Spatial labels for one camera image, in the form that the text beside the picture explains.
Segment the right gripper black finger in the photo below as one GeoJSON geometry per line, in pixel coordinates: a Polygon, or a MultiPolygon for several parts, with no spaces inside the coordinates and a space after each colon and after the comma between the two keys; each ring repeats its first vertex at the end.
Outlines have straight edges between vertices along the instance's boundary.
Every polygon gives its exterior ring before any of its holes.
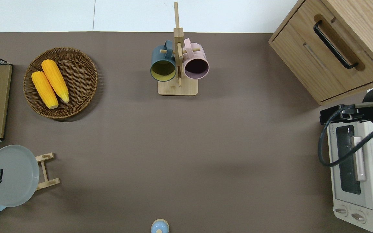
{"type": "Polygon", "coordinates": [[[320,111],[320,124],[325,125],[328,119],[340,108],[327,108],[320,111]]]}

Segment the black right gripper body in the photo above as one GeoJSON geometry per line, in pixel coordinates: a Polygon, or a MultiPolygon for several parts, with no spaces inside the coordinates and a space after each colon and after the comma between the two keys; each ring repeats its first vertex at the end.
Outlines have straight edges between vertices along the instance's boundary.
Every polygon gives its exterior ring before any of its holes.
{"type": "Polygon", "coordinates": [[[350,123],[350,122],[365,122],[369,119],[359,111],[357,108],[346,108],[347,105],[339,105],[340,109],[343,109],[338,115],[338,122],[350,123]]]}

